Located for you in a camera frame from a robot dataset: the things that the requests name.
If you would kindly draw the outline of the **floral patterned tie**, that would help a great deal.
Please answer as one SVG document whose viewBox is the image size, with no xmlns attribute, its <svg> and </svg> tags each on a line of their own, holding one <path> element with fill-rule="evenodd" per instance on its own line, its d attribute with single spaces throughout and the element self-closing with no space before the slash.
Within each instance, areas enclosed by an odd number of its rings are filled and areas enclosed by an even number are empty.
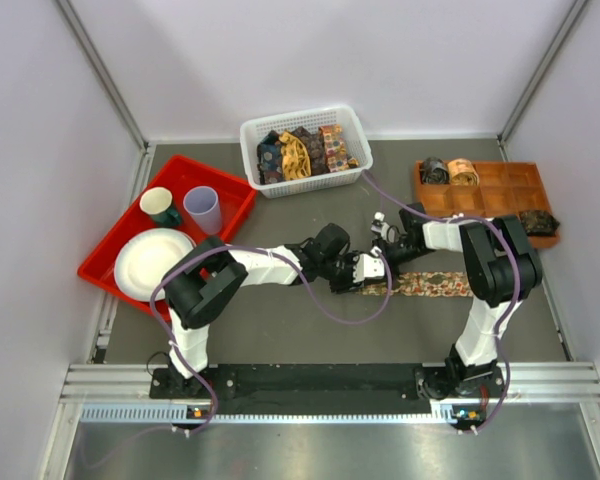
<svg viewBox="0 0 600 480">
<path fill-rule="evenodd" d="M 464 272 L 406 272 L 392 279 L 392 295 L 427 298 L 471 298 Z"/>
</svg>

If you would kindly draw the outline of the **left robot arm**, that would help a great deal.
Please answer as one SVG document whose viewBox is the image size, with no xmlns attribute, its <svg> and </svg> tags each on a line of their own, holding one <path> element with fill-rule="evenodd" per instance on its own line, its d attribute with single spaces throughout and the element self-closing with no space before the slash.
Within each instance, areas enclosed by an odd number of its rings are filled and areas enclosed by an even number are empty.
<svg viewBox="0 0 600 480">
<path fill-rule="evenodd" d="M 171 319 L 172 384 L 185 396 L 206 387 L 209 325 L 242 287 L 308 285 L 317 278 L 332 293 L 347 293 L 391 277 L 379 247 L 351 251 L 349 234 L 330 223 L 299 243 L 257 249 L 207 238 L 163 277 L 161 290 Z"/>
</svg>

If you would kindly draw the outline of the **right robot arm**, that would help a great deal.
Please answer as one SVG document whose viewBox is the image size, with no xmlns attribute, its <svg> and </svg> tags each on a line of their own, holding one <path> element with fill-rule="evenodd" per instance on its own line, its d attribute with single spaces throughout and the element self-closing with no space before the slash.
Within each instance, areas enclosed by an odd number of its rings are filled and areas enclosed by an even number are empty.
<svg viewBox="0 0 600 480">
<path fill-rule="evenodd" d="M 420 204 L 399 212 L 403 229 L 374 214 L 372 244 L 393 276 L 411 260 L 438 250 L 460 253 L 473 300 L 464 330 L 442 370 L 423 369 L 424 396 L 436 400 L 472 394 L 496 376 L 502 336 L 509 320 L 542 280 L 539 256 L 514 215 L 486 219 L 455 215 L 434 218 Z"/>
</svg>

